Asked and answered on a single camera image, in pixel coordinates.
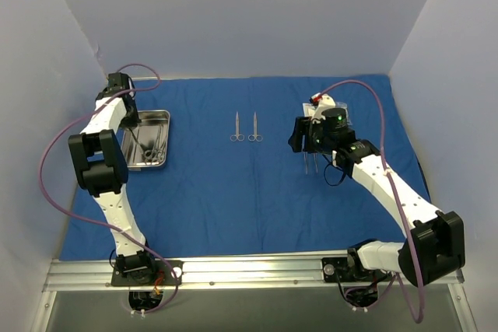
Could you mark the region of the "suture packets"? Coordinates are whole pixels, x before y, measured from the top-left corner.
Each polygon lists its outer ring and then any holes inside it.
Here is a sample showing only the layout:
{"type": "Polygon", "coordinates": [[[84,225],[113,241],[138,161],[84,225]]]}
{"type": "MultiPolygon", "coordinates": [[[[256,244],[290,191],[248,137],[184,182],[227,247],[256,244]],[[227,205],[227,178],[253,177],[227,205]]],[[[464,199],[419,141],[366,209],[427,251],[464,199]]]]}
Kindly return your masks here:
{"type": "Polygon", "coordinates": [[[344,112],[345,112],[345,118],[346,118],[346,120],[349,120],[348,105],[346,103],[343,103],[343,102],[336,102],[335,106],[337,108],[343,109],[344,112]]]}

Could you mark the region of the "white sterile packet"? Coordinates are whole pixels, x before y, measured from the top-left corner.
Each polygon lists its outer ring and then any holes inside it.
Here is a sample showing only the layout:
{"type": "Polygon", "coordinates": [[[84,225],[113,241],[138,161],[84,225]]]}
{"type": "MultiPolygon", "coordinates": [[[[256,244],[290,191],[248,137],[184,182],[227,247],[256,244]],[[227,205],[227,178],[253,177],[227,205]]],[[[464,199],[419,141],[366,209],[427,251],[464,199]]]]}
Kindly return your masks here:
{"type": "Polygon", "coordinates": [[[303,103],[303,114],[305,117],[313,117],[315,106],[311,103],[303,103]]]}

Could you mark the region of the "blue surgical drape cloth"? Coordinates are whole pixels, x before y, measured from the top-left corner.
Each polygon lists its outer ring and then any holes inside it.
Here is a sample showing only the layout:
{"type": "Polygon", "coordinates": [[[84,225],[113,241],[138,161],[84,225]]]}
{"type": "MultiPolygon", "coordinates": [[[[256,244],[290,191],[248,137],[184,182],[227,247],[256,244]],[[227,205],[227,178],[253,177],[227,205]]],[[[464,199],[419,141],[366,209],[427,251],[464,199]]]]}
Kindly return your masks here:
{"type": "Polygon", "coordinates": [[[403,240],[378,201],[338,170],[288,146],[309,97],[329,88],[346,103],[359,138],[428,197],[418,159],[384,75],[340,78],[189,79],[137,97],[142,110],[171,115],[162,169],[133,172],[127,192],[149,245],[166,257],[343,250],[365,239],[403,240]],[[245,139],[232,142],[235,113],[245,139]],[[253,115],[261,142],[249,142],[253,115]]]}

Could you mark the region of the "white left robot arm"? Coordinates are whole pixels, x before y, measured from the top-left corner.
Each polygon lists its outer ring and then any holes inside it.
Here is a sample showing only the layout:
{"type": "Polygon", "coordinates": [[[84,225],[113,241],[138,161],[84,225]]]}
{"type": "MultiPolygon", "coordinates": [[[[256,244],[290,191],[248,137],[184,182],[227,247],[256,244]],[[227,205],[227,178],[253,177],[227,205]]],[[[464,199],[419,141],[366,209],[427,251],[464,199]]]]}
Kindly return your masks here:
{"type": "Polygon", "coordinates": [[[80,134],[69,137],[68,146],[79,186],[89,192],[111,226],[115,270],[147,285],[156,278],[157,266],[144,250],[146,238],[128,201],[128,164],[116,137],[122,124],[139,123],[132,88],[125,73],[109,74],[107,86],[96,98],[96,113],[80,134]]]}

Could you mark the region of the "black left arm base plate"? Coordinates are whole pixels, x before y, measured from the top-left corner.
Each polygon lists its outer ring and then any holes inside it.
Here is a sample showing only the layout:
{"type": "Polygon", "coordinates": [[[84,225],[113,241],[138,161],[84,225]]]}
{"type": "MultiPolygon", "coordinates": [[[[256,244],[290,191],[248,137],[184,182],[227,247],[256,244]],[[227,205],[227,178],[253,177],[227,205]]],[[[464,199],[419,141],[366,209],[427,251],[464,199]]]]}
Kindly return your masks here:
{"type": "Polygon", "coordinates": [[[110,284],[114,287],[139,287],[181,284],[183,262],[171,260],[172,270],[161,260],[155,260],[151,266],[141,266],[132,269],[115,269],[110,284]]]}

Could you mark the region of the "steel surgical instruments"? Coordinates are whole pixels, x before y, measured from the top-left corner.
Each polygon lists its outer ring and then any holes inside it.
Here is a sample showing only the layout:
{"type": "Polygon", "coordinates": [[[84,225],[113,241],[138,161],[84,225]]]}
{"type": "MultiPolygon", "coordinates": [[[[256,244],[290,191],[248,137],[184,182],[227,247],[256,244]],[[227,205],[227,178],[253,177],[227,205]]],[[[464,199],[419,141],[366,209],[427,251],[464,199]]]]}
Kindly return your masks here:
{"type": "Polygon", "coordinates": [[[156,126],[143,126],[130,130],[135,151],[133,154],[134,163],[144,165],[159,165],[165,159],[165,151],[163,150],[162,135],[164,126],[162,124],[156,126]],[[147,143],[140,142],[140,131],[144,130],[146,135],[153,135],[153,138],[147,138],[147,143]]]}

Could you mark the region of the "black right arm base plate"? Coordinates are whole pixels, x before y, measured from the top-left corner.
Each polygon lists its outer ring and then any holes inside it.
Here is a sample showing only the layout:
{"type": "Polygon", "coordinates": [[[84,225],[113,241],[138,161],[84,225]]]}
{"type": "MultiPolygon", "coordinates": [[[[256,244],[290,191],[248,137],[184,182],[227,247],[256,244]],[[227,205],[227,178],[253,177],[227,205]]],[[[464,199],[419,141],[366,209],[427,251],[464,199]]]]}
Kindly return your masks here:
{"type": "Polygon", "coordinates": [[[390,281],[392,276],[380,270],[365,270],[348,257],[322,257],[321,270],[326,283],[373,283],[390,281]]]}

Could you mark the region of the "aluminium front rail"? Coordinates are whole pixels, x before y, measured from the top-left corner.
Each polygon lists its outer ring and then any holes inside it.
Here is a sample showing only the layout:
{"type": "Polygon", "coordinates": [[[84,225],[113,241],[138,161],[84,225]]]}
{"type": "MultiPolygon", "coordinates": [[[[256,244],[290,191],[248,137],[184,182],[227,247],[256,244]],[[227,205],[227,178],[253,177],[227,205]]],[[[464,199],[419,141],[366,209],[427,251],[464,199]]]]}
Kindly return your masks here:
{"type": "MultiPolygon", "coordinates": [[[[180,290],[332,287],[324,281],[322,260],[344,259],[344,250],[221,257],[180,257],[180,290]]],[[[147,285],[114,286],[115,271],[107,260],[53,260],[45,292],[134,291],[147,285]]]]}

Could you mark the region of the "metal surgical instrument tray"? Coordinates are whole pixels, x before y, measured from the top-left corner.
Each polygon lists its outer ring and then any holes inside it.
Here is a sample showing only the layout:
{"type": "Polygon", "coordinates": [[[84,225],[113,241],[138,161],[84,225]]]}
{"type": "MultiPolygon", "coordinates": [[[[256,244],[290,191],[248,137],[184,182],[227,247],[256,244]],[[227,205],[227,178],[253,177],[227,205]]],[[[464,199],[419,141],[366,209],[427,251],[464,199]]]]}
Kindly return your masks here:
{"type": "Polygon", "coordinates": [[[170,112],[140,110],[139,119],[137,126],[123,129],[121,151],[128,170],[162,169],[167,161],[170,112]]]}

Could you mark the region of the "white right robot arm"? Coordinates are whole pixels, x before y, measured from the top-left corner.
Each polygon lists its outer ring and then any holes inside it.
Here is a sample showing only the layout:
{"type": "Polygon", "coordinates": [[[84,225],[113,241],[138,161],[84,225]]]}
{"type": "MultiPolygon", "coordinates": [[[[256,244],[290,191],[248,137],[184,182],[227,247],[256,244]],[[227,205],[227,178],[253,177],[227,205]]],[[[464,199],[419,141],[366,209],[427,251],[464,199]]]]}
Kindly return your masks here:
{"type": "Polygon", "coordinates": [[[329,157],[329,166],[365,188],[397,222],[402,243],[366,241],[345,261],[350,277],[374,270],[397,272],[412,285],[428,285],[464,267],[465,230],[454,211],[443,212],[415,192],[383,159],[381,151],[356,137],[344,107],[303,105],[289,138],[293,152],[329,157]]]}

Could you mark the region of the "long steel forceps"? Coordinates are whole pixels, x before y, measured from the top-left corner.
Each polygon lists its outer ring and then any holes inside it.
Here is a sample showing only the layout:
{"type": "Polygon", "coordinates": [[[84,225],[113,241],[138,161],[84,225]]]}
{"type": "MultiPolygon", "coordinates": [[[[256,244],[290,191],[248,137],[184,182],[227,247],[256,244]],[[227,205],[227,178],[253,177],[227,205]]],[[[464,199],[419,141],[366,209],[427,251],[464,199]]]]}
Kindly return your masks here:
{"type": "Polygon", "coordinates": [[[303,160],[304,160],[304,172],[306,175],[308,175],[308,153],[307,152],[303,153],[303,160]]]}
{"type": "Polygon", "coordinates": [[[315,173],[318,174],[318,160],[317,160],[317,153],[313,153],[313,157],[314,157],[314,170],[315,170],[315,173]]]}

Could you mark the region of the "steel surgical scissors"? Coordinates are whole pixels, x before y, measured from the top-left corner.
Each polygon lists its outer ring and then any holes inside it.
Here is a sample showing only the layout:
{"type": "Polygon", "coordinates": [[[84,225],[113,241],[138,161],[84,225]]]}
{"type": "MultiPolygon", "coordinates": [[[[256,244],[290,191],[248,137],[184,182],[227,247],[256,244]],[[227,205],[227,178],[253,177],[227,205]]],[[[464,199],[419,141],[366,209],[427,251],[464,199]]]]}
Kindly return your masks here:
{"type": "Polygon", "coordinates": [[[244,135],[240,132],[240,116],[237,111],[234,119],[234,133],[230,136],[230,140],[232,142],[242,142],[244,139],[244,135]]]}
{"type": "Polygon", "coordinates": [[[249,142],[261,142],[263,140],[263,136],[258,133],[258,116],[256,112],[253,115],[253,131],[248,135],[247,139],[249,142]]]}

